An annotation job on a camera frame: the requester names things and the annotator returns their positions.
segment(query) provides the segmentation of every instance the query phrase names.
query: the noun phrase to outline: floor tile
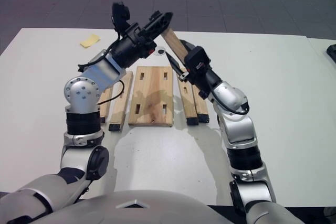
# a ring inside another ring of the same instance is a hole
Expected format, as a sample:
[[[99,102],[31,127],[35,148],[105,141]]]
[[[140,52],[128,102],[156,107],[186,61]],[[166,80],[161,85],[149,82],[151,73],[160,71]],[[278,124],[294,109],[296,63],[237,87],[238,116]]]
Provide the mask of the floor tile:
[[[222,17],[188,17],[189,31],[225,32],[225,24]]]
[[[188,0],[188,15],[191,16],[221,16],[222,11],[218,0]]]
[[[251,1],[221,1],[222,12],[227,16],[258,17]]]
[[[261,18],[291,20],[287,10],[280,1],[252,1],[254,9]]]
[[[82,13],[58,13],[51,12],[45,19],[45,26],[50,28],[75,27]]]
[[[284,3],[284,6],[294,20],[323,21],[320,12],[310,3]]]
[[[113,2],[120,1],[122,0],[90,0],[85,8],[85,12],[112,14]]]
[[[259,18],[224,17],[226,30],[229,33],[264,34]]]
[[[336,39],[336,35],[333,33],[328,24],[304,21],[296,22],[296,24],[302,34],[308,38]]]
[[[83,13],[76,23],[76,28],[112,29],[110,14]]]
[[[329,24],[330,29],[334,32],[336,35],[336,24]]]
[[[301,31],[293,21],[260,19],[266,34],[301,35]]]
[[[154,0],[123,0],[134,16],[150,16],[153,13]]]
[[[155,0],[153,10],[173,12],[177,16],[186,16],[187,0]]]
[[[173,16],[170,27],[174,31],[188,31],[188,19],[186,16]]]
[[[63,13],[83,12],[89,1],[90,0],[59,0],[52,11]]]

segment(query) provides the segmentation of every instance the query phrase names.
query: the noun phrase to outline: wooden slat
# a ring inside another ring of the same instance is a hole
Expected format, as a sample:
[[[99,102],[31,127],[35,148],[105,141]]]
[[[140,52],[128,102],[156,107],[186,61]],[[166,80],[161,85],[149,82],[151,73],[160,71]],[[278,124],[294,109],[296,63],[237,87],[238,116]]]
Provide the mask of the wooden slat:
[[[161,33],[161,36],[166,41],[168,46],[173,50],[176,56],[180,59],[180,61],[184,63],[184,58],[187,56],[188,52],[174,31],[168,27],[163,33]]]
[[[182,82],[180,80],[177,81],[179,83],[178,87],[180,89],[184,115],[185,118],[187,119],[187,125],[198,125],[195,101],[191,87],[192,85],[189,82]]]
[[[98,103],[100,102],[103,102],[103,101],[106,101],[108,99],[111,98],[112,96],[112,90],[113,90],[113,87],[110,87],[108,89],[105,89],[101,96],[100,96],[100,99],[98,101]],[[106,103],[103,103],[101,106],[100,106],[100,122],[101,123],[105,123],[105,119],[108,117],[109,115],[109,111],[110,111],[110,103],[111,102],[106,102]]]
[[[112,117],[110,120],[109,131],[119,131],[122,129],[125,122],[125,112],[127,108],[128,99],[130,97],[130,91],[133,80],[133,72],[127,71],[126,75],[121,78],[125,84],[124,92],[115,100]],[[122,85],[118,90],[118,94],[121,92]]]
[[[138,67],[131,102],[130,125],[173,125],[173,70]]]
[[[199,89],[195,85],[192,85],[193,94],[194,94],[194,102],[196,107],[196,113],[198,117],[198,121],[200,123],[208,123],[209,122],[209,113],[208,108],[206,106],[206,102],[198,95]]]

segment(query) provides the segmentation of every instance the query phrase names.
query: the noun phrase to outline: white table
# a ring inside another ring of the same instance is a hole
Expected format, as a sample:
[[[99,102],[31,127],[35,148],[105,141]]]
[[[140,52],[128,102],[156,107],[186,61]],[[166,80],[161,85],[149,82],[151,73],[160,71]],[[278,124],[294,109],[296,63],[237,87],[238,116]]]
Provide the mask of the white table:
[[[92,33],[101,40],[82,48],[79,42]],[[319,47],[314,50],[304,36],[177,35],[203,46],[214,71],[247,94],[278,202],[287,207],[336,205],[336,70],[321,60]],[[59,171],[66,130],[64,84],[78,74],[78,63],[115,39],[111,30],[30,28],[7,47],[0,57],[0,191]],[[156,42],[168,49],[161,37]],[[165,57],[152,55],[130,69],[167,65]],[[208,205],[231,205],[228,161],[209,103],[208,108],[209,124],[187,127],[174,79],[174,126],[125,124],[121,133],[106,131],[108,172],[85,197],[161,189]]]

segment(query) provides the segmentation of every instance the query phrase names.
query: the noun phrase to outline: black object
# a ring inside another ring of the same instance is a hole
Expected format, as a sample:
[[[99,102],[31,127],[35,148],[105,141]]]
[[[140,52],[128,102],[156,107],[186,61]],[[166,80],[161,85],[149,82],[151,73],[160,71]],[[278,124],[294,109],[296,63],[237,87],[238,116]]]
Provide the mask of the black object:
[[[230,185],[230,190],[231,190],[230,195],[231,195],[232,203],[233,203],[236,213],[239,216],[245,216],[244,204],[240,196],[237,184],[234,181],[232,181],[230,182],[229,185]]]
[[[269,202],[269,201],[264,200],[264,199],[250,201],[249,203],[246,204],[245,211],[249,212],[251,210],[252,206],[254,206],[255,204],[261,203],[261,202]]]
[[[68,134],[85,135],[100,130],[100,113],[67,113]]]
[[[335,45],[331,45],[331,46],[329,46],[327,48],[327,54],[336,63],[336,44]]]
[[[66,167],[62,168],[56,175],[62,177],[67,184],[71,184],[83,178],[84,174],[80,169]]]
[[[188,54],[184,58],[183,62],[183,65],[188,71],[188,75],[185,77],[185,80],[198,87],[200,90],[198,95],[202,99],[206,99],[211,93],[214,99],[216,99],[217,102],[227,111],[238,115],[246,115],[250,109],[247,101],[245,104],[241,105],[242,109],[244,110],[243,112],[234,111],[226,106],[213,91],[222,82],[222,80],[212,70],[212,67],[210,66],[210,59],[207,56],[205,50],[200,46],[195,47],[193,44],[185,40],[180,40],[180,42],[188,51]],[[173,60],[173,58],[168,54],[167,57],[172,68],[177,72],[178,75],[180,75],[182,70],[180,69],[177,61]]]
[[[119,131],[120,129],[120,124],[113,124],[111,123],[109,125],[109,131]]]
[[[109,151],[105,147],[101,145],[97,146],[90,155],[86,179],[100,179],[106,173],[109,157]]]
[[[197,114],[197,118],[198,118],[198,121],[200,123],[208,123],[210,121],[209,115],[207,115],[207,114],[200,114],[200,113],[198,113]]]
[[[124,207],[124,208],[143,208],[143,207],[138,205],[138,204],[132,204],[132,205]]]
[[[198,125],[198,118],[187,118],[187,125],[189,126]]]
[[[227,148],[227,156],[231,167],[237,170],[252,170],[263,165],[258,146],[240,150]]]
[[[127,23],[130,14],[122,2],[113,3],[112,12],[115,28],[123,38],[111,48],[111,53],[122,68],[128,68],[139,58],[147,58],[154,52],[156,43],[153,40],[168,28],[173,17],[173,13],[156,11],[150,22],[140,28],[138,23]]]

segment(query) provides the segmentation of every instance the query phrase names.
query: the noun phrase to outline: rectangular hole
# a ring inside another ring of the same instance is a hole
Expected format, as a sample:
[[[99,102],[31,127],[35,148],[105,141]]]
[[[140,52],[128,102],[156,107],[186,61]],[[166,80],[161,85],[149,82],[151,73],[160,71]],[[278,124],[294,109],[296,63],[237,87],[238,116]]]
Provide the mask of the rectangular hole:
[[[162,114],[167,115],[167,104],[162,105]]]
[[[137,104],[135,108],[135,113],[139,114],[139,111],[140,111],[140,104]]]

